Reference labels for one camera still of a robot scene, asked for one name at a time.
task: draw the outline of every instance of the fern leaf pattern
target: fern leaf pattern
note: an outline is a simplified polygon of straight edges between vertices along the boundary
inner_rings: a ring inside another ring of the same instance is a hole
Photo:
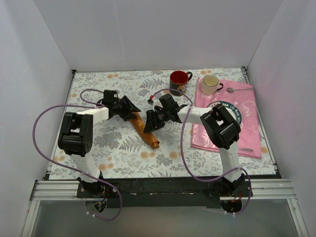
[[[207,74],[219,79],[233,80],[245,83],[241,69],[198,69],[190,70],[193,77],[188,83],[186,95],[195,98],[198,77]],[[169,87],[171,70],[152,71],[122,71],[75,73],[69,96],[69,104],[87,105],[79,95],[87,88],[103,91],[116,90],[122,97],[126,95],[141,112],[143,122],[146,122],[146,111],[152,109],[147,100],[156,91]],[[155,98],[169,93],[161,91]],[[83,97],[97,102],[102,93],[86,92]],[[188,104],[184,96],[174,97],[179,105]],[[67,108],[67,112],[80,112],[81,108]],[[98,123],[93,127],[92,157],[96,166],[105,178],[146,178],[146,177],[184,177],[187,173],[180,154],[180,133],[182,124],[168,121],[164,128],[153,134],[160,141],[160,148],[152,149],[146,144],[134,126],[129,121],[123,121],[115,115],[108,121]],[[191,147],[192,126],[185,125],[184,155],[189,169],[198,176],[217,176],[222,174],[222,162],[218,153],[212,153]],[[275,169],[268,151],[267,142],[259,127],[262,159],[239,157],[239,162],[249,174],[274,174]],[[63,150],[56,148],[54,160],[59,163],[76,167],[73,160]],[[78,173],[52,165],[50,179],[77,179]]]

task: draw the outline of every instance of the mug handle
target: mug handle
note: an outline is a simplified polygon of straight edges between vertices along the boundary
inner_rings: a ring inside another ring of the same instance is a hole
[[[189,76],[188,82],[191,80],[193,74],[191,72],[187,72],[187,75]]]
[[[222,84],[222,83],[219,83],[222,87],[221,88],[218,88],[218,89],[216,89],[216,91],[219,91],[219,90],[221,90],[221,89],[223,89],[224,88],[224,84]]]

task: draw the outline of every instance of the white mug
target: white mug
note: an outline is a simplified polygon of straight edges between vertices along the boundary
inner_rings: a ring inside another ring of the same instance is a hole
[[[201,91],[205,94],[205,95],[211,95],[213,94],[215,91],[221,90],[223,89],[224,85],[222,83],[219,83],[219,80],[217,77],[213,76],[213,75],[206,75],[205,77],[203,77],[203,82],[201,85]]]

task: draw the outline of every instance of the red mug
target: red mug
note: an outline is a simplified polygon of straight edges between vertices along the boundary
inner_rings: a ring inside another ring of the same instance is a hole
[[[175,89],[181,91],[182,93],[186,92],[187,84],[191,80],[193,74],[191,72],[183,72],[183,71],[174,71],[170,75],[170,89]],[[174,96],[181,96],[182,94],[171,90],[170,93]]]

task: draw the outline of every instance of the cable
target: cable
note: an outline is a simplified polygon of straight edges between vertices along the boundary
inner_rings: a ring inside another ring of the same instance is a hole
[[[92,105],[96,105],[96,106],[103,106],[103,107],[104,107],[103,104],[100,104],[101,100],[99,100],[97,103],[95,103],[95,102],[88,101],[88,100],[84,99],[83,96],[82,96],[82,94],[84,94],[84,93],[87,92],[87,91],[96,91],[96,92],[100,92],[100,93],[103,93],[103,91],[97,90],[97,89],[86,89],[86,90],[83,90],[83,91],[80,93],[79,97],[80,97],[81,100],[83,100],[83,101],[86,102],[86,103],[89,103],[89,104],[92,104]]]
[[[121,196],[119,190],[117,189],[117,187],[115,187],[113,184],[110,184],[110,183],[108,183],[108,182],[106,182],[106,181],[104,181],[104,180],[102,180],[102,179],[99,179],[99,178],[96,178],[96,177],[94,177],[94,176],[92,176],[92,175],[90,175],[90,174],[87,174],[87,173],[83,172],[82,170],[79,170],[79,169],[76,169],[76,168],[72,168],[72,167],[70,167],[70,166],[68,166],[68,165],[60,164],[60,163],[58,163],[58,162],[52,160],[51,158],[47,157],[47,156],[46,156],[43,152],[41,152],[41,150],[39,149],[39,147],[38,147],[38,145],[37,145],[37,143],[36,143],[36,139],[35,139],[36,125],[37,125],[39,119],[40,119],[46,112],[48,112],[48,111],[50,111],[50,110],[52,110],[52,109],[58,108],[58,107],[77,107],[77,108],[85,108],[85,109],[95,109],[94,107],[91,107],[91,106],[81,106],[81,105],[55,105],[55,106],[52,106],[52,107],[50,107],[50,108],[44,110],[44,111],[41,112],[41,114],[36,118],[36,120],[35,120],[35,122],[34,122],[34,125],[33,125],[32,138],[33,138],[33,144],[34,144],[34,146],[35,146],[35,149],[37,150],[37,152],[38,152],[42,157],[44,157],[46,160],[52,162],[53,164],[56,164],[56,165],[59,165],[59,166],[61,166],[61,167],[64,167],[64,168],[67,168],[67,169],[71,169],[71,170],[73,170],[73,171],[76,171],[76,172],[79,172],[79,173],[81,173],[81,174],[84,174],[84,175],[88,176],[89,178],[94,179],[94,180],[99,181],[99,182],[102,182],[102,183],[104,183],[104,184],[106,184],[106,185],[112,187],[114,190],[116,190],[116,192],[118,193],[118,197],[119,197],[119,210],[118,210],[117,214],[116,214],[114,217],[112,217],[112,218],[106,218],[106,217],[103,217],[103,216],[100,216],[100,215],[97,215],[97,214],[88,212],[88,213],[91,214],[92,216],[96,216],[96,217],[98,217],[98,218],[100,218],[100,219],[103,219],[103,220],[105,220],[105,221],[112,221],[112,220],[115,220],[115,219],[119,216],[119,214],[120,214],[120,212],[122,211],[122,208],[123,208],[122,196]]]
[[[205,183],[208,183],[208,182],[214,182],[214,181],[217,181],[217,180],[220,180],[221,178],[223,178],[224,176],[228,175],[229,173],[235,171],[235,170],[238,170],[238,169],[241,169],[245,174],[246,174],[246,177],[247,179],[249,180],[249,195],[248,195],[248,199],[247,199],[247,202],[246,204],[244,205],[244,207],[242,207],[242,209],[234,214],[240,214],[242,213],[246,207],[249,205],[249,202],[250,202],[250,198],[251,198],[251,181],[250,181],[250,177],[247,173],[247,171],[244,169],[244,168],[241,168],[241,167],[236,167],[236,168],[233,168],[227,172],[225,172],[224,174],[216,177],[216,178],[213,178],[213,179],[200,179],[200,178],[197,178],[188,168],[187,166],[187,163],[185,161],[185,158],[184,158],[184,153],[183,153],[183,135],[184,135],[184,128],[185,128],[185,124],[188,120],[188,117],[189,117],[189,114],[190,114],[190,111],[191,111],[191,107],[193,106],[193,101],[185,94],[183,93],[182,91],[179,91],[179,90],[176,90],[176,89],[170,89],[170,88],[166,88],[166,89],[161,89],[157,92],[155,92],[152,96],[151,96],[151,99],[157,95],[159,92],[161,91],[164,91],[164,90],[173,90],[173,91],[178,91],[180,92],[182,95],[184,95],[191,103],[189,109],[188,109],[188,112],[187,112],[187,115],[185,116],[184,120],[183,120],[183,124],[182,124],[182,129],[181,129],[181,135],[180,135],[180,151],[181,151],[181,157],[182,157],[182,162],[183,162],[183,165],[184,167],[186,168],[187,172],[197,181],[200,181],[200,182],[205,182]]]

